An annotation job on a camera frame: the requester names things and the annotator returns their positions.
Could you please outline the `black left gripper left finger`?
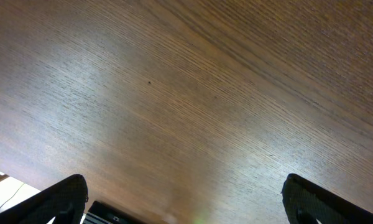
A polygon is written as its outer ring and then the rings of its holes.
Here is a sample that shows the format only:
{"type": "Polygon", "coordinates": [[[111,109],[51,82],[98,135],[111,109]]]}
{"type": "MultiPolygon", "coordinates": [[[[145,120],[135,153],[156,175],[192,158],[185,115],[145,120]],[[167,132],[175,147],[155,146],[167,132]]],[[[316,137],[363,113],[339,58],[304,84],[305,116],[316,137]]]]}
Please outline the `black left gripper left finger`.
{"type": "Polygon", "coordinates": [[[88,201],[85,178],[73,174],[0,213],[0,224],[79,224],[88,201]]]}

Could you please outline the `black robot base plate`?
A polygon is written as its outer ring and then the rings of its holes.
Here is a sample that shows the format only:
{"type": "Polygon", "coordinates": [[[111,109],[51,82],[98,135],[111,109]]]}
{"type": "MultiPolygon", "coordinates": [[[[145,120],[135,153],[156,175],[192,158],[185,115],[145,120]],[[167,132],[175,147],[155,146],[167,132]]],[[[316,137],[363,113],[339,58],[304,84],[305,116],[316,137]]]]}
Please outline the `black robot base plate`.
{"type": "Polygon", "coordinates": [[[146,222],[105,203],[94,201],[85,215],[83,224],[146,224],[146,222]]]}

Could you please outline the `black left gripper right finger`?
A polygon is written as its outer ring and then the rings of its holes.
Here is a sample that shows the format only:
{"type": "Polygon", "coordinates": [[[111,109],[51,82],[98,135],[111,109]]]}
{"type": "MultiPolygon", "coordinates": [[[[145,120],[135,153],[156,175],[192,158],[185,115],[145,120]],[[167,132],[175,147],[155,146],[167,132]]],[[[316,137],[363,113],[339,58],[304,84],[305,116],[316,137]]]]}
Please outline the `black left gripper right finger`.
{"type": "Polygon", "coordinates": [[[283,183],[282,203],[291,224],[373,223],[373,213],[297,174],[283,183]]]}

